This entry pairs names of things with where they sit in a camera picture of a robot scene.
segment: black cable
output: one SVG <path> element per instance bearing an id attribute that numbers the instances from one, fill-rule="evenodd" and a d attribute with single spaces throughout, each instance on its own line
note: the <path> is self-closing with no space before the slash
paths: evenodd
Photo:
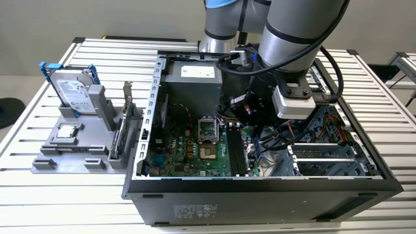
<path id="1" fill-rule="evenodd" d="M 337 75 L 337 93 L 334 94 L 334 96 L 330 97 L 330 101 L 335 102 L 337 99 L 339 98 L 339 96 L 342 95 L 342 91 L 343 91 L 343 77 L 342 77 L 342 72 L 339 72 L 339 68 L 337 65 L 335 60 L 333 59 L 331 55 L 329 54 L 327 50 L 325 49 L 323 46 L 319 47 L 319 52 L 322 52 L 323 56 L 326 57 L 333 70 L 335 72 Z"/>
<path id="2" fill-rule="evenodd" d="M 405 103 L 405 105 L 403 105 L 405 107 L 407 107 L 407 106 L 410 105 L 413 99 L 414 99 L 414 98 L 410 98 L 410 99 L 409 99 L 407 103 Z"/>
<path id="3" fill-rule="evenodd" d="M 405 75 L 398 80 L 395 80 L 395 82 L 389 86 L 389 89 L 395 85 L 395 83 L 398 83 L 399 80 L 402 80 L 403 77 Z"/>
<path id="4" fill-rule="evenodd" d="M 286 61 L 283 62 L 279 62 L 263 69 L 259 69 L 259 70 L 255 70 L 255 71 L 251 71 L 251 72 L 238 72 L 238 71 L 234 71 L 234 70 L 230 70 L 227 69 L 226 67 L 222 67 L 221 66 L 221 63 L 226 62 L 226 61 L 230 61 L 235 58 L 238 58 L 238 54 L 237 53 L 230 53 L 230 54 L 226 54 L 223 55 L 218 60 L 217 62 L 214 63 L 215 67 L 225 73 L 229 73 L 231 75 L 235 75 L 235 76 L 255 76 L 255 75 L 259 75 L 267 71 L 271 71 L 271 70 L 275 70 L 277 68 L 281 68 L 282 66 L 287 65 L 289 63 L 294 62 L 297 59 L 299 59 L 303 55 L 306 55 L 322 42 L 323 40 L 326 39 L 326 37 L 330 35 L 331 31 L 334 30 L 335 26 L 338 25 L 338 22 L 343 16 L 343 13 L 346 11 L 346 7 L 347 7 L 347 4 L 349 4 L 349 0 L 345 0 L 343 1 L 343 4 L 341 6 L 341 9 L 338 11 L 338 14 L 337 14 L 337 17 L 335 19 L 333 20 L 331 24 L 329 25 L 327 29 L 325 30 L 325 32 L 322 33 L 322 35 L 318 37 L 318 39 L 310 44 L 307 45 L 301 51 L 298 51 Z"/>
<path id="5" fill-rule="evenodd" d="M 306 130 L 303 131 L 299 135 L 297 135 L 291 140 L 289 140 L 287 143 L 279 145 L 279 146 L 275 146 L 275 147 L 266 147 L 265 150 L 261 151 L 261 153 L 266 152 L 266 151 L 278 151 L 278 150 L 283 150 L 287 145 L 295 143 L 306 134 L 310 134 L 311 136 L 311 140 L 310 142 L 314 142 L 314 139 L 315 139 L 315 134 L 314 134 L 314 131 L 311 130 Z"/>

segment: white wall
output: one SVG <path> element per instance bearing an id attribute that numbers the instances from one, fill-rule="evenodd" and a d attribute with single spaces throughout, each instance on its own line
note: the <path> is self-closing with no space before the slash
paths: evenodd
<path id="1" fill-rule="evenodd" d="M 355 49 L 367 62 L 416 51 L 416 0 L 351 0 L 325 46 Z M 37 75 L 73 37 L 182 38 L 203 33 L 202 0 L 1 0 L 0 75 Z"/>

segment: power supply label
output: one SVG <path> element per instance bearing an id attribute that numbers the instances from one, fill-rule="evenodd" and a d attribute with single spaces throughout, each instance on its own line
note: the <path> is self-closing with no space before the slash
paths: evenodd
<path id="1" fill-rule="evenodd" d="M 182 66 L 181 77 L 214 78 L 214 69 L 205 66 Z"/>
<path id="2" fill-rule="evenodd" d="M 213 218 L 217 204 L 173 205 L 174 218 Z"/>
<path id="3" fill-rule="evenodd" d="M 77 80 L 58 79 L 57 85 L 71 109 L 81 114 L 94 114 L 90 98 L 83 84 Z"/>

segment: wire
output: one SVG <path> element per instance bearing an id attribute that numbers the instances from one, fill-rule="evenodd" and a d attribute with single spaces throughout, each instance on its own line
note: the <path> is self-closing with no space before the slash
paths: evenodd
<path id="1" fill-rule="evenodd" d="M 337 93 L 334 94 L 334 96 L 333 95 L 330 96 L 330 101 L 335 102 L 343 92 L 342 72 L 339 71 L 338 64 L 335 60 L 333 59 L 331 55 L 329 54 L 327 50 L 323 48 L 323 46 L 319 47 L 319 52 L 322 52 L 323 56 L 326 57 L 337 75 Z"/>
<path id="2" fill-rule="evenodd" d="M 287 145 L 298 142 L 298 140 L 306 135 L 309 134 L 310 135 L 310 142 L 314 142 L 314 139 L 315 139 L 315 135 L 314 135 L 314 131 L 311 130 L 306 130 L 303 131 L 299 135 L 297 135 L 297 137 L 294 137 L 291 140 L 289 140 L 285 144 L 279 145 L 279 146 L 275 146 L 275 147 L 263 147 L 265 150 L 261 151 L 261 153 L 266 152 L 266 151 L 278 151 L 278 150 L 282 150 L 287 147 Z"/>
<path id="3" fill-rule="evenodd" d="M 182 107 L 186 110 L 187 118 L 189 118 L 189 126 L 191 126 L 190 112 L 189 112 L 187 108 L 183 105 L 181 105 L 179 103 L 174 103 L 170 106 L 179 106 L 179 107 Z"/>
<path id="4" fill-rule="evenodd" d="M 405 77 L 405 75 L 398 80 L 395 80 L 395 82 L 389 86 L 389 89 L 395 85 L 395 83 L 399 82 L 399 80 L 402 80 L 403 77 Z"/>
<path id="5" fill-rule="evenodd" d="M 409 99 L 407 103 L 405 103 L 405 105 L 403 105 L 405 107 L 407 107 L 407 106 L 410 105 L 413 99 L 414 99 L 414 98 L 410 98 L 410 99 Z"/>
<path id="6" fill-rule="evenodd" d="M 338 22 L 343 16 L 343 13 L 346 11 L 346 7 L 349 4 L 349 0 L 343 1 L 343 4 L 339 8 L 338 14 L 335 19 L 333 20 L 333 22 L 330 23 L 327 29 L 325 30 L 325 32 L 322 33 L 322 35 L 318 37 L 318 39 L 310 44 L 307 45 L 301 51 L 298 51 L 291 57 L 289 57 L 285 61 L 263 68 L 255 71 L 250 71 L 250 72 L 238 72 L 234 70 L 227 69 L 226 67 L 221 66 L 221 63 L 230 61 L 235 58 L 238 58 L 238 53 L 230 53 L 223 55 L 222 57 L 219 57 L 219 59 L 217 60 L 217 62 L 214 63 L 215 67 L 225 73 L 229 73 L 231 75 L 235 76 L 255 76 L 259 75 L 267 71 L 275 70 L 277 68 L 281 68 L 282 66 L 287 65 L 289 63 L 294 62 L 297 59 L 299 59 L 303 55 L 306 55 L 315 47 L 319 46 L 319 44 L 323 42 L 323 40 L 326 39 L 326 37 L 329 36 L 329 34 L 331 33 L 331 31 L 334 30 L 335 26 L 338 25 Z"/>
<path id="7" fill-rule="evenodd" d="M 330 120 L 331 120 L 331 121 L 334 121 L 335 119 L 339 120 L 338 117 L 334 116 L 334 115 L 325 115 L 325 116 L 323 116 L 322 128 L 321 128 L 321 130 L 319 130 L 319 133 L 318 133 L 315 139 L 319 139 L 319 137 L 322 136 L 322 134 L 323 134 L 325 131 L 326 131 L 326 118 L 327 118 L 327 117 L 330 117 Z M 346 141 L 346 135 L 343 134 L 343 132 L 342 132 L 342 130 L 341 130 L 341 128 L 339 128 L 338 126 L 335 126 L 335 130 L 337 130 L 338 137 L 339 137 L 341 141 Z"/>
<path id="8" fill-rule="evenodd" d="M 218 114 L 218 116 L 222 117 L 222 118 L 231 119 L 231 120 L 238 120 L 237 118 L 233 118 L 233 117 L 225 117 L 225 116 L 222 116 L 219 113 L 217 113 L 217 114 Z"/>
<path id="9" fill-rule="evenodd" d="M 265 172 L 267 171 L 267 169 L 270 169 L 270 167 L 274 166 L 274 165 L 275 165 L 275 162 L 266 167 L 266 169 L 262 171 L 262 176 L 265 175 Z"/>
<path id="10" fill-rule="evenodd" d="M 290 133 L 291 133 L 291 137 L 294 138 L 294 132 L 291 130 L 291 126 L 290 126 L 289 120 L 286 121 L 286 126 L 287 126 L 287 129 L 289 129 Z"/>

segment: slotted aluminum surface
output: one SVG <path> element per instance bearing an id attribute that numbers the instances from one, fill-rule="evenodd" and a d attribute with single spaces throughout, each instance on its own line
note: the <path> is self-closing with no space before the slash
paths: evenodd
<path id="1" fill-rule="evenodd" d="M 122 81 L 131 81 L 145 106 L 155 50 L 195 51 L 194 43 L 86 39 L 71 44 L 61 62 L 97 67 L 105 96 L 122 103 Z M 58 99 L 45 83 L 0 144 L 0 233 L 416 233 L 414 120 L 377 82 L 358 56 L 330 50 L 345 80 L 343 97 L 405 192 L 342 223 L 145 226 L 130 201 L 119 198 L 123 175 L 45 175 L 29 172 L 58 117 Z M 327 60 L 318 54 L 335 79 Z"/>

